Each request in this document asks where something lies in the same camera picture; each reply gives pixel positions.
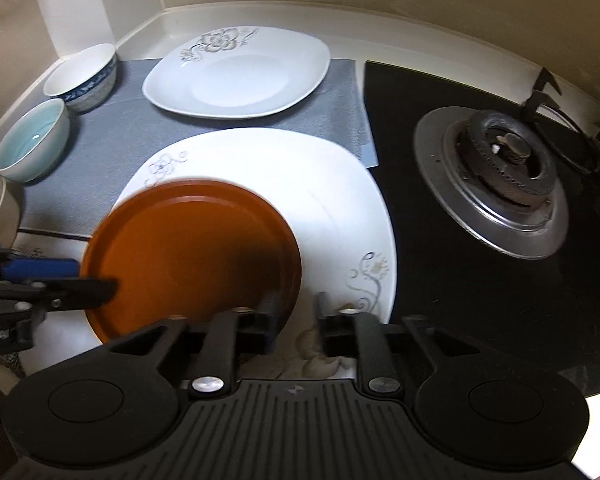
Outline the brown round plate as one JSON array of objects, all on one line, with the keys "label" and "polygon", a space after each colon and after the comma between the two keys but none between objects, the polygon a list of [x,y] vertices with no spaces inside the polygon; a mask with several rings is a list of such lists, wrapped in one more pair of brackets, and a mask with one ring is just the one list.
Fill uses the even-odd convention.
[{"label": "brown round plate", "polygon": [[283,327],[302,262],[291,227],[264,198],[193,179],[148,188],[114,208],[93,233],[81,273],[118,283],[114,298],[86,314],[109,342],[171,315],[204,323],[226,310],[257,309],[272,292]]}]

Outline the blue patterned white bowl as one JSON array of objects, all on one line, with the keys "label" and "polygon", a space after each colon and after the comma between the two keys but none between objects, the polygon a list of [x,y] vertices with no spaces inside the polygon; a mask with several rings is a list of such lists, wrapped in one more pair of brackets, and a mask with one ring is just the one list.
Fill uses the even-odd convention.
[{"label": "blue patterned white bowl", "polygon": [[117,71],[116,47],[95,44],[58,65],[44,82],[43,93],[50,99],[61,99],[73,113],[87,113],[108,99]]}]

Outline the white square floral plate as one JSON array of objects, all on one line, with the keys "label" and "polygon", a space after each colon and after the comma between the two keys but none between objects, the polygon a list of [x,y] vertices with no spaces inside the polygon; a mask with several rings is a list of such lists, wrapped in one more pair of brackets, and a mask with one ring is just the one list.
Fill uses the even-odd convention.
[{"label": "white square floral plate", "polygon": [[142,91],[167,112],[207,119],[249,119],[288,110],[324,80],[322,40],[294,30],[228,26],[189,39],[146,76]]}]

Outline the white patterned placemat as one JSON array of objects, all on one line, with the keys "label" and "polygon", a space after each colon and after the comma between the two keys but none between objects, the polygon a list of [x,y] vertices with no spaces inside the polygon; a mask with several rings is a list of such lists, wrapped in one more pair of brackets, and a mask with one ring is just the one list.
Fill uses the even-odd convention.
[{"label": "white patterned placemat", "polygon": [[[84,240],[20,232],[12,248],[28,257],[71,258],[80,261],[86,249]],[[314,356],[317,331],[313,295],[302,289],[298,302],[275,349],[257,356],[240,369],[240,378],[323,379],[353,378],[355,360]],[[34,332],[34,347],[20,353],[24,371],[33,374],[100,345],[81,311],[49,313]]]}]

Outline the turquoise ceramic bowl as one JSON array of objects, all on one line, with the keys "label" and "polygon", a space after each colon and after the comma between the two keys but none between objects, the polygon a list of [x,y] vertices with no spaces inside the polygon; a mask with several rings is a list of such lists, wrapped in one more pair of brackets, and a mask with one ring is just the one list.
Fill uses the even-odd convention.
[{"label": "turquoise ceramic bowl", "polygon": [[58,162],[70,136],[70,117],[62,99],[47,100],[18,119],[0,142],[0,175],[27,183]]}]

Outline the grey cloth mat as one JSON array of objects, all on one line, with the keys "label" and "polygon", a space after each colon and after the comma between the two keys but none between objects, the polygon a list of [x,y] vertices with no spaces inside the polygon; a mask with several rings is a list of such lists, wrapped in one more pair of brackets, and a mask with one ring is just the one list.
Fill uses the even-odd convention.
[{"label": "grey cloth mat", "polygon": [[23,189],[23,231],[91,235],[150,156],[209,131],[246,127],[291,130],[336,142],[366,167],[378,164],[352,60],[332,60],[317,89],[288,110],[237,120],[188,117],[150,104],[140,87],[156,63],[122,63],[109,99],[71,119],[64,158],[50,174]]}]

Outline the black gas stove top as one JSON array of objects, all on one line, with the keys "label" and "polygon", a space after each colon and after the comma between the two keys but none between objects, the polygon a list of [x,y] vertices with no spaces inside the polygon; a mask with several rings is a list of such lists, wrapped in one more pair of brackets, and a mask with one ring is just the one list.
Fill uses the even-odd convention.
[{"label": "black gas stove top", "polygon": [[[549,114],[418,70],[367,62],[364,103],[398,254],[392,314],[429,316],[600,393],[600,154]],[[414,155],[417,123],[445,106],[497,110],[530,126],[555,159],[569,207],[562,248],[527,261],[486,246],[441,206]]]}]

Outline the silver gas burner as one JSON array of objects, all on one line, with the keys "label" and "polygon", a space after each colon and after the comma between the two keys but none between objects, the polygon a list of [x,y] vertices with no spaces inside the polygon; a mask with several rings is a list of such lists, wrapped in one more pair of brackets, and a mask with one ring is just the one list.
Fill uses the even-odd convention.
[{"label": "silver gas burner", "polygon": [[546,259],[567,237],[566,193],[540,138],[496,110],[447,106],[414,130],[420,175],[465,231],[509,257]]}]

